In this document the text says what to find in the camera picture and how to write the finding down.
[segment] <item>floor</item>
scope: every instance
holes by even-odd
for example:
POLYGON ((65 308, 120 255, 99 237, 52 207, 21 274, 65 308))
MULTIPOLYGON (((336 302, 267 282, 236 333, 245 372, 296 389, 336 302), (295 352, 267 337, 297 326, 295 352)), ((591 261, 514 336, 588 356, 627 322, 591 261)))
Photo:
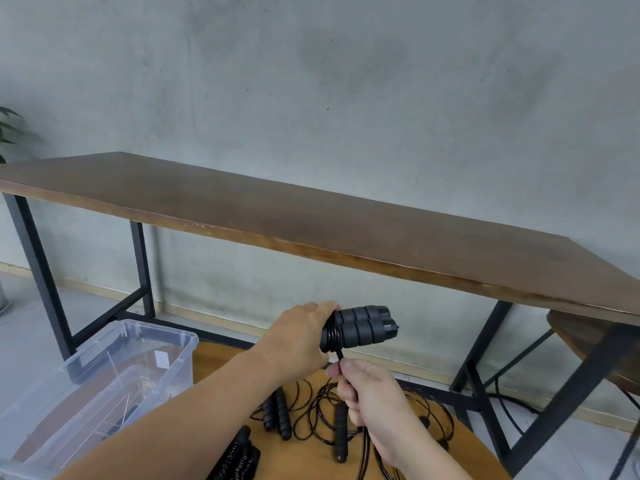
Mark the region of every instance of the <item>floor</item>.
MULTIPOLYGON (((0 282, 12 306, 0 315, 0 412, 25 395, 48 371, 61 362, 60 353, 49 326, 35 284, 27 278, 0 273, 0 282)), ((115 302, 107 298, 75 290, 60 289, 60 296, 72 332, 77 332, 94 318, 107 311, 115 302)), ((139 308, 131 311, 141 313, 139 308)), ((160 319, 194 325, 243 340, 254 337, 228 331, 174 315, 159 315, 160 319)), ((414 380, 434 387, 445 386, 399 374, 400 378, 414 380)), ((508 408, 521 428, 533 420, 533 415, 518 406, 508 408)), ((518 434, 505 414, 496 405, 496 412, 508 441, 513 444, 518 434)), ((471 413, 476 434, 493 450, 480 416, 471 413)), ((598 426, 578 419, 570 419, 517 476, 518 480, 533 479, 588 479, 609 478, 625 443, 628 433, 598 426)), ((631 457, 621 479, 640 479, 640 448, 631 457)))

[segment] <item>metal frame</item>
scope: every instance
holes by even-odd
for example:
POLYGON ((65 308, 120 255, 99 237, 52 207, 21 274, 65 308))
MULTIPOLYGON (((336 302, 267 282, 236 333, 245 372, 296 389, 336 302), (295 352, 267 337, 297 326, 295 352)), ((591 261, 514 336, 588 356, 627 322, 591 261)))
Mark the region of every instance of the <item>metal frame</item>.
MULTIPOLYGON (((27 199, 11 194, 4 194, 4 196, 64 359, 73 355, 82 343, 87 341, 87 339, 102 329, 107 323, 126 318, 169 326, 179 330, 192 331, 196 333, 201 340, 206 342, 213 342, 244 350, 252 347, 253 343, 251 342, 232 339, 224 335, 210 333, 176 323, 164 322, 156 318, 143 226, 141 223, 135 221, 131 222, 131 233, 136 266, 140 278, 140 288, 133 291, 132 294, 124 298, 116 306, 112 307, 112 309, 73 335, 69 328, 49 264, 47 263, 36 225, 29 210, 27 199), (140 299, 142 299, 145 314, 138 315, 129 312, 128 309, 140 299)), ((553 334, 552 331, 546 332, 531 346, 510 361, 507 366, 494 374, 491 379, 482 382, 476 369, 477 364, 480 363, 487 348, 491 345, 512 306, 513 304, 507 301, 497 302, 473 347, 469 351, 462 367, 453 380, 449 391, 414 383, 406 384, 419 390, 420 393, 427 398, 432 397, 443 404, 453 406, 456 416, 469 428, 471 427, 471 423, 469 421, 468 411, 478 412, 482 416, 484 424, 489 431, 500 462, 512 476, 515 476, 580 406, 583 400, 585 400, 601 380, 616 366, 620 358, 630 350, 636 339, 640 338, 640 328, 626 324, 613 325, 601 343, 592 350, 585 361, 576 369, 544 411, 540 413, 538 418, 532 423, 528 430, 526 430, 525 434, 513 447, 510 447, 493 410, 486 387, 521 361, 526 355, 530 354, 530 352, 553 334), (471 395, 463 393, 463 389, 467 384, 470 385, 471 395)), ((630 449, 633 448, 639 435, 640 426, 636 427, 636 431, 630 440, 630 446, 628 445, 628 448, 625 449, 627 458, 630 449)))

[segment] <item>table top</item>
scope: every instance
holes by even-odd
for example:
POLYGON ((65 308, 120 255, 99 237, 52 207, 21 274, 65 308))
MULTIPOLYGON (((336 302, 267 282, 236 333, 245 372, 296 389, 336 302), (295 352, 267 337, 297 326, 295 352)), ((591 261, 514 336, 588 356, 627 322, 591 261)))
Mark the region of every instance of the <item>table top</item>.
POLYGON ((640 325, 640 280, 559 235, 130 153, 2 165, 0 190, 640 325))
MULTIPOLYGON (((199 382, 212 374, 239 352, 241 351, 227 346, 199 343, 193 354, 194 382, 199 382)), ((313 386, 314 394, 327 381, 324 371, 318 371, 307 379, 313 386)), ((283 389, 287 396, 287 403, 291 406, 296 396, 296 386, 294 383, 288 384, 283 389)), ((308 398, 308 386, 304 383, 300 386, 300 396, 297 404, 304 403, 308 398)), ((411 404, 418 414, 424 414, 424 411, 419 411, 412 401, 411 404)), ((430 405, 432 412, 442 422, 445 432, 448 434, 450 428, 448 419, 437 404, 430 402, 430 405)), ((333 411, 328 403, 323 404, 323 412, 328 420, 332 421, 333 411)), ((292 421, 301 414, 303 411, 291 413, 292 421)), ((362 449, 360 435, 349 442, 347 462, 340 464, 333 459, 333 448, 320 443, 315 438, 304 442, 292 438, 285 442, 276 431, 270 433, 265 431, 259 421, 250 420, 247 424, 251 427, 250 439, 261 452, 256 480, 297 480, 302 478, 306 480, 325 480, 327 478, 351 480, 356 478, 362 449)), ((298 429, 300 435, 308 434, 308 426, 305 429, 305 425, 299 424, 298 429)), ((442 437, 442 432, 433 419, 429 431, 436 439, 442 437)), ((333 439, 333 434, 328 429, 320 427, 319 432, 323 437, 333 439)), ((449 452, 474 480, 508 480, 511 478, 482 441, 455 418, 454 435, 449 442, 449 452)), ((378 479, 382 479, 382 474, 376 464, 373 452, 371 452, 365 480, 378 479)))

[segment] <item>gray wall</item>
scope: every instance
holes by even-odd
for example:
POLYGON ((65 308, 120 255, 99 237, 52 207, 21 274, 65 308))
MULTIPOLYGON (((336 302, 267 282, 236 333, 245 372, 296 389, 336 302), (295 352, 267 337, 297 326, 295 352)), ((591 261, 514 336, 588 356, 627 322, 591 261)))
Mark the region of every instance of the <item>gray wall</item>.
MULTIPOLYGON (((123 150, 560 233, 640 276, 640 0, 0 0, 10 159, 123 150)), ((128 224, 38 203, 55 272, 136 287, 128 224)), ((159 230, 164 298, 267 326, 388 305, 375 354, 454 372, 489 299, 159 230)), ((0 261, 26 261, 0 206, 0 261)), ((516 307, 483 365, 546 330, 516 307)), ((549 395, 556 338, 505 386, 549 395)), ((610 385, 590 407, 635 417, 610 385)))

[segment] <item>clear plastic storage box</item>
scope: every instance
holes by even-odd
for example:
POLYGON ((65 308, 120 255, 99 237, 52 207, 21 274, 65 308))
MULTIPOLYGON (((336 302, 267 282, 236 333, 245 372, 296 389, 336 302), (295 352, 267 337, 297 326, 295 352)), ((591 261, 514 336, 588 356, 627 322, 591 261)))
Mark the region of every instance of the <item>clear plastic storage box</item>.
POLYGON ((51 479, 193 385, 196 334, 112 322, 0 416, 0 479, 51 479))

